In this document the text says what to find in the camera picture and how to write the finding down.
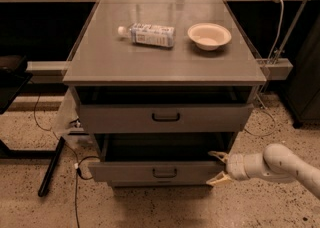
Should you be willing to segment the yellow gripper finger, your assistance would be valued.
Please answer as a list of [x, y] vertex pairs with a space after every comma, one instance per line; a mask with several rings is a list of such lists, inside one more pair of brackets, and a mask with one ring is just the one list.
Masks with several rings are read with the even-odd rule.
[[219, 152], [219, 151], [209, 151], [209, 152], [208, 152], [208, 155], [218, 158], [218, 159], [219, 159], [221, 162], [223, 162], [224, 164], [227, 163], [228, 157], [229, 157], [229, 155], [228, 155], [227, 153], [225, 153], [225, 152]]
[[233, 179], [226, 172], [221, 171], [215, 177], [207, 180], [206, 184], [210, 186], [218, 186], [218, 185], [223, 185], [232, 181]]

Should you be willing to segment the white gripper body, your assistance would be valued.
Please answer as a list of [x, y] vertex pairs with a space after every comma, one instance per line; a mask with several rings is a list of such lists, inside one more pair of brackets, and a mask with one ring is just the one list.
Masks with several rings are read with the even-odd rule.
[[229, 176], [237, 181], [249, 180], [248, 167], [251, 163], [250, 154], [232, 154], [228, 157], [226, 171]]

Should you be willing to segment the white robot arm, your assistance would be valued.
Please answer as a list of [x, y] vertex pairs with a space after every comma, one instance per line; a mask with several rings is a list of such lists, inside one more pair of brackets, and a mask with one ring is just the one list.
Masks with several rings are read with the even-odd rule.
[[283, 144], [269, 144], [259, 153], [227, 154], [210, 151], [209, 155], [222, 161], [225, 168], [207, 180], [207, 185], [215, 186], [253, 178], [275, 183], [298, 181], [320, 199], [320, 170], [303, 161]]

